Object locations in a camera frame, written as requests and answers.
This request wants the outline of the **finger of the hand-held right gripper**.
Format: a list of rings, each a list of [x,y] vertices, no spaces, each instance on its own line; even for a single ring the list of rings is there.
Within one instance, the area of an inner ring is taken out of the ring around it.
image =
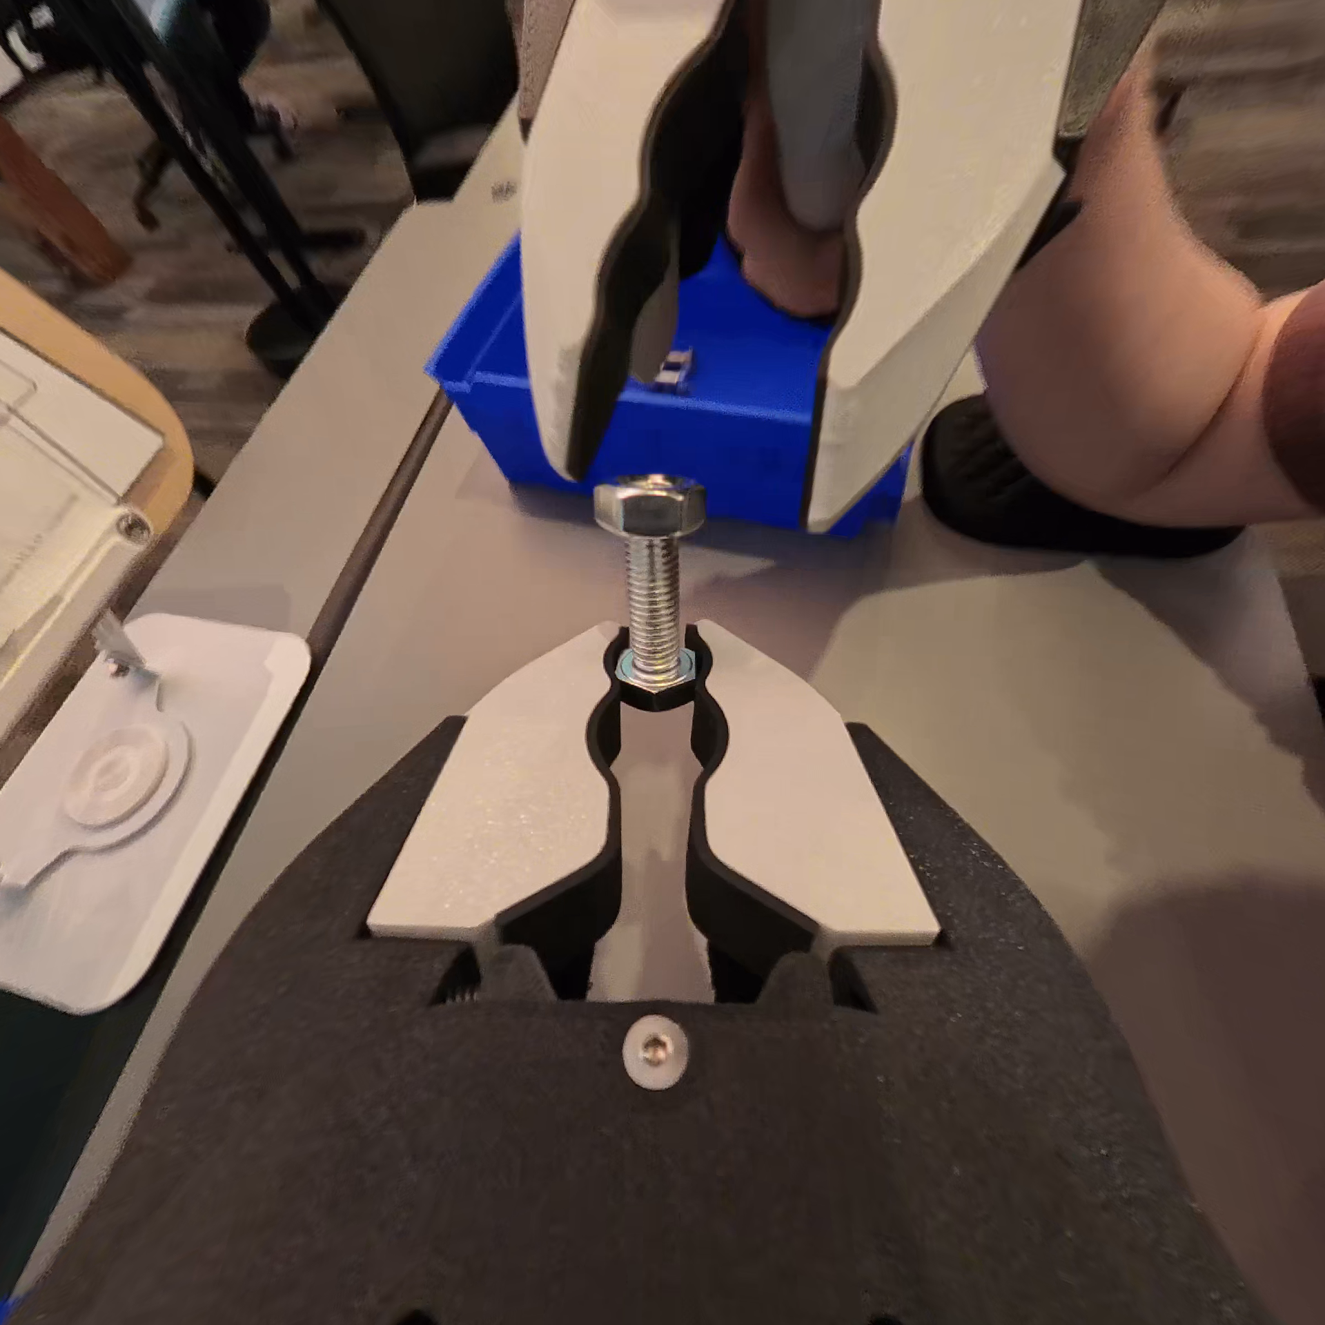
[[[742,139],[736,2],[529,2],[521,290],[540,443],[585,479],[629,379],[676,343]]]
[[[883,2],[891,139],[848,226],[804,528],[827,532],[919,436],[1057,194],[1080,2]]]

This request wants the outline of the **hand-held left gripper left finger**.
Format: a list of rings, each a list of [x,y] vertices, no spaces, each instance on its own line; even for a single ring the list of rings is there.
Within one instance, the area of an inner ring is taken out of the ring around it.
[[[597,942],[621,906],[621,745],[602,621],[464,715],[368,913],[376,938]]]

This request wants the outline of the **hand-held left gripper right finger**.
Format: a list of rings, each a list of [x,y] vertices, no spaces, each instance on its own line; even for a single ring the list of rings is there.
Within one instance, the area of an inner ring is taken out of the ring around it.
[[[932,945],[940,923],[836,708],[715,621],[691,645],[687,908],[710,945]]]

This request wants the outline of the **silver hex nut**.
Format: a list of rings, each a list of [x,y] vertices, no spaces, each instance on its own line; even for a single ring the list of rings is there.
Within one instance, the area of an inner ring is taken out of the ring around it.
[[[655,708],[685,704],[697,681],[697,655],[683,647],[676,666],[663,674],[640,670],[636,651],[627,647],[617,657],[614,672],[623,692],[636,696],[638,704]]]

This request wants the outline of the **blue divided parts bin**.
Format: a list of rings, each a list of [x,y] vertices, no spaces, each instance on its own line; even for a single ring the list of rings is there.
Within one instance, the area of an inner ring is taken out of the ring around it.
[[[798,528],[819,355],[829,328],[772,307],[719,239],[681,281],[672,349],[689,355],[678,390],[629,381],[587,479],[546,458],[527,372],[521,238],[513,236],[427,362],[513,487],[589,492],[640,472],[704,485],[712,519]]]

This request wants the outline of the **person's right forearm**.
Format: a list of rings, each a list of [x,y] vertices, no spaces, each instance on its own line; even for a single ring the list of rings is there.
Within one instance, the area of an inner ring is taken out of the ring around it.
[[[1078,215],[1010,279],[976,339],[991,411],[1036,479],[1112,517],[1321,515],[1278,468],[1261,406],[1274,339],[1308,288],[1265,300],[1195,236],[1157,117],[1144,45],[1082,143]]]

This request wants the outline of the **black office chair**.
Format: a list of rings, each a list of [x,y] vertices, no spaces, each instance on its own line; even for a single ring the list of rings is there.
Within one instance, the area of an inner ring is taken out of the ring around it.
[[[251,124],[245,128],[249,139],[268,139],[274,145],[278,160],[289,162],[295,158],[293,132],[296,128],[296,117],[289,105],[279,100],[266,98],[262,94],[244,94],[247,111],[251,113]],[[227,202],[245,209],[249,204],[244,200],[240,187],[230,175],[228,168],[221,164],[221,156],[208,141],[204,132],[198,128],[194,119],[179,111],[178,107],[168,107],[174,128],[181,134],[185,145],[202,162],[208,177],[221,188]],[[155,232],[161,221],[155,213],[155,198],[162,185],[166,171],[176,164],[168,147],[157,137],[151,139],[144,151],[136,156],[136,188],[130,194],[130,213],[142,230]]]
[[[517,92],[504,2],[319,2],[357,60],[417,202],[451,200]]]

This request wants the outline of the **screen on black floor stand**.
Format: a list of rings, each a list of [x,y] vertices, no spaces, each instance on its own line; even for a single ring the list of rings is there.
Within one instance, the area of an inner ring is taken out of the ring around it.
[[[189,179],[270,302],[244,341],[287,381],[332,321],[345,287],[315,273],[315,247],[353,249],[359,228],[306,230],[255,151],[268,136],[279,154],[287,132],[242,85],[249,58],[232,58],[215,22],[217,2],[53,2]]]

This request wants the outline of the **rounded wooden board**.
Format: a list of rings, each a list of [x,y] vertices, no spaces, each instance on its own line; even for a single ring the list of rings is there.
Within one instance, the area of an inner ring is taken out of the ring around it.
[[[119,598],[193,475],[161,390],[2,273],[2,641]]]

